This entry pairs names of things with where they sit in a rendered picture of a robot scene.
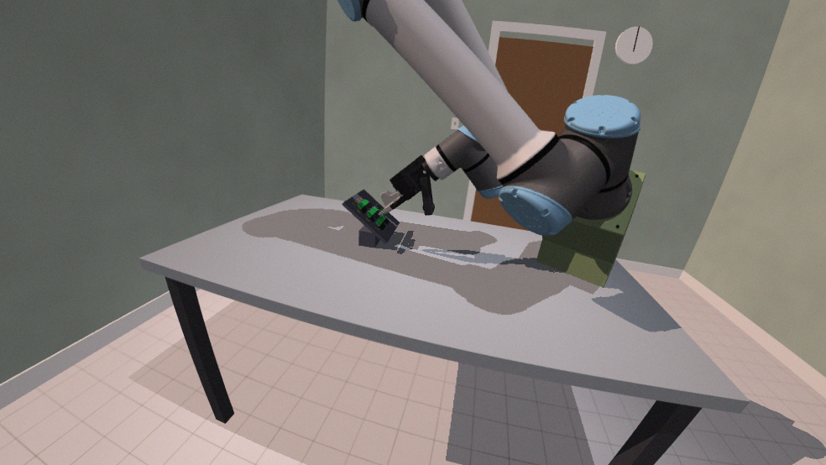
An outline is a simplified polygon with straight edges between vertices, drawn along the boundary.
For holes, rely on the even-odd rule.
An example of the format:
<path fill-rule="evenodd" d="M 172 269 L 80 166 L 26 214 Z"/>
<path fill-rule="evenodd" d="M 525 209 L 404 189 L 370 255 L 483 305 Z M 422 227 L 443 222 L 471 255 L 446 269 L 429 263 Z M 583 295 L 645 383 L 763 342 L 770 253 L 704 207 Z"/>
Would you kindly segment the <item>dark grey switch panel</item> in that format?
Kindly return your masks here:
<path fill-rule="evenodd" d="M 375 248 L 380 240 L 386 244 L 400 224 L 389 212 L 379 216 L 384 208 L 365 189 L 342 205 L 364 225 L 359 230 L 359 246 Z"/>

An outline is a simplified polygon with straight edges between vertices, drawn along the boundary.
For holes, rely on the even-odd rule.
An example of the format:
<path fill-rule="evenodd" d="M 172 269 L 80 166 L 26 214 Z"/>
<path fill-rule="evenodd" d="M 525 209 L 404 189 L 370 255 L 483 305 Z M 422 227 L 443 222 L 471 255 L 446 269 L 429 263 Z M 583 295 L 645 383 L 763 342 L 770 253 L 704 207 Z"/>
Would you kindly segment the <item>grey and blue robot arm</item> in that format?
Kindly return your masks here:
<path fill-rule="evenodd" d="M 541 131 L 508 93 L 462 0 L 337 1 L 349 19 L 373 26 L 464 125 L 425 154 L 436 177 L 461 167 L 483 198 L 499 196 L 509 216 L 542 236 L 628 206 L 640 131 L 634 103 L 585 97 L 568 107 L 559 136 Z"/>

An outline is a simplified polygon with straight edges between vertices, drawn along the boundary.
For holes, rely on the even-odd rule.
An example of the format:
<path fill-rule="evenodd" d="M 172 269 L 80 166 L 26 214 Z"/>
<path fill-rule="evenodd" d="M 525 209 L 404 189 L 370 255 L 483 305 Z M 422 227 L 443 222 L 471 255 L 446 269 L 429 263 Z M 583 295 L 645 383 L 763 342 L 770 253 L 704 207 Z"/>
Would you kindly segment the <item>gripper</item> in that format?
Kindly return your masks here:
<path fill-rule="evenodd" d="M 426 174 L 423 173 L 423 170 L 425 170 Z M 426 160 L 421 155 L 389 180 L 396 189 L 396 192 L 384 191 L 380 195 L 385 209 L 379 213 L 379 216 L 391 212 L 403 202 L 415 196 L 421 191 L 421 178 L 429 178 L 429 176 L 434 181 L 439 179 L 433 174 Z"/>

